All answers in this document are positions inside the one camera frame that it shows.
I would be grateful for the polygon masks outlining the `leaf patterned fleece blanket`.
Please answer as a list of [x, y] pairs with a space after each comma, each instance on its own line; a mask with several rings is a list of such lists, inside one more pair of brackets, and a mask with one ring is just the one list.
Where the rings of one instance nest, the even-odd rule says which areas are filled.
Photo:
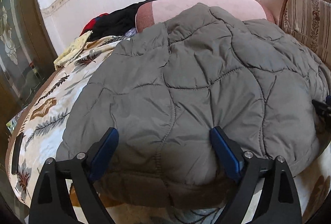
[[[46, 158], [56, 155], [70, 112], [84, 86], [116, 46], [128, 40], [108, 37], [84, 50], [47, 82], [46, 88], [39, 92], [31, 106], [20, 116], [15, 129], [15, 135], [22, 135], [18, 159], [9, 156], [8, 166], [18, 168], [17, 174], [9, 175], [9, 180], [22, 203], [27, 206], [31, 204], [42, 164]], [[330, 193], [329, 147], [295, 176], [295, 184], [302, 216], [307, 220]], [[116, 223], [213, 223], [224, 205], [202, 209], [147, 207], [120, 202], [101, 192], [99, 194]]]

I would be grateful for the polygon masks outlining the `grey quilted hooded jacket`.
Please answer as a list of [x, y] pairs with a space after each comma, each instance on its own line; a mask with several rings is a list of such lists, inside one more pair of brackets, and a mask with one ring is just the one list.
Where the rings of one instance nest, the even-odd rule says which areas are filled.
[[330, 142], [313, 108], [329, 94], [330, 70], [280, 27], [199, 3], [116, 46], [75, 101], [56, 159], [115, 128], [99, 192], [137, 206], [222, 206], [234, 183], [210, 130], [260, 158], [283, 156], [298, 175]]

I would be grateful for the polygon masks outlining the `black and red clothes pile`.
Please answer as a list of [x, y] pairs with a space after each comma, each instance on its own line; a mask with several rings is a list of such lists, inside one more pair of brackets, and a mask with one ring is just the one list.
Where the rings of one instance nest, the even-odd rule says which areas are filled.
[[133, 3], [123, 9], [111, 13], [103, 13], [94, 17], [82, 30], [80, 36], [92, 31], [88, 42], [96, 41], [106, 36], [124, 36], [130, 29], [135, 28], [135, 19], [138, 9], [149, 2], [145, 0]]

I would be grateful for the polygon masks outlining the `pink bolster pillow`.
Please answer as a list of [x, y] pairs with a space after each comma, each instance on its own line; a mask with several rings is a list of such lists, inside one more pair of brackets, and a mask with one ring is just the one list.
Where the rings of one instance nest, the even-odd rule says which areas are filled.
[[218, 6], [242, 21], [266, 19], [272, 23], [275, 22], [271, 11], [259, 0], [155, 0], [138, 8], [136, 30], [140, 33], [145, 28], [175, 17], [197, 3]]

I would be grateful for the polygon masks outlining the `striped beige sofa cushion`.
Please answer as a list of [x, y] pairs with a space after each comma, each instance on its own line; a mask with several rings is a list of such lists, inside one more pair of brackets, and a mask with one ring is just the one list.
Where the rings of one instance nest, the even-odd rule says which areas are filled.
[[310, 48], [330, 67], [330, 3], [324, 0], [288, 0], [281, 28]]

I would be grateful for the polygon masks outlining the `yellow cloth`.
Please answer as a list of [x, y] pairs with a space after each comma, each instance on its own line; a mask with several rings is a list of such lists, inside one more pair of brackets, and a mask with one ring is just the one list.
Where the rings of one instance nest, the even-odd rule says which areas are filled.
[[92, 31], [87, 31], [83, 35], [77, 37], [66, 49], [59, 55], [53, 62], [55, 70], [66, 67], [73, 62], [79, 54], [84, 50], [88, 38], [92, 34]]

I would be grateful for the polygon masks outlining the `brown wooden glass door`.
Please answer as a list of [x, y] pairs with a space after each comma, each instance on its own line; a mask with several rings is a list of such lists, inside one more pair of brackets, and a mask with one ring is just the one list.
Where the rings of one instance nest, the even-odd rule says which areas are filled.
[[1, 135], [54, 72], [55, 50], [37, 0], [1, 0]]

